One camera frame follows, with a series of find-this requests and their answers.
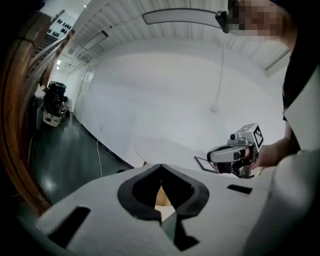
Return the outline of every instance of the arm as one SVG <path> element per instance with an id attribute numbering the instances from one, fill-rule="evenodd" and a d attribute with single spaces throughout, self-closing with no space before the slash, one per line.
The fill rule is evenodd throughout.
<path id="1" fill-rule="evenodd" d="M 286 121 L 284 137 L 274 144 L 262 146 L 258 161 L 252 165 L 251 169 L 277 166 L 288 155 L 291 133 L 291 127 Z"/>

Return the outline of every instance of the white ceiling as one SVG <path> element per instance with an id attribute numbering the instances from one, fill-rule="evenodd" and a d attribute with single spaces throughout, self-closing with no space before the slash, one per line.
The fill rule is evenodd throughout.
<path id="1" fill-rule="evenodd" d="M 282 58 L 288 49 L 280 42 L 258 41 L 246 36 L 225 34 L 221 29 L 188 22 L 168 22 L 147 25 L 144 13 L 170 8 L 194 8 L 209 11 L 225 10 L 227 0 L 91 0 L 73 26 L 75 36 L 65 54 L 84 62 L 99 57 L 104 51 L 121 44 L 163 37 L 203 40 L 224 47 L 248 58 L 263 69 L 268 69 Z M 104 30 L 109 37 L 90 50 L 83 46 Z"/>

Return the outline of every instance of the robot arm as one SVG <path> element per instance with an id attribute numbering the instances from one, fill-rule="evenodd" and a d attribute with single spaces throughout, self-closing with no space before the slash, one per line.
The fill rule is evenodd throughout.
<path id="1" fill-rule="evenodd" d="M 232 173 L 239 178 L 250 179 L 251 165 L 254 164 L 264 143 L 261 130 L 257 123 L 245 125 L 236 133 L 230 135 L 226 145 L 211 149 L 207 154 L 207 160 L 213 163 L 232 163 L 231 169 L 223 170 L 224 173 Z M 246 159 L 246 150 L 251 152 L 251 158 Z"/>

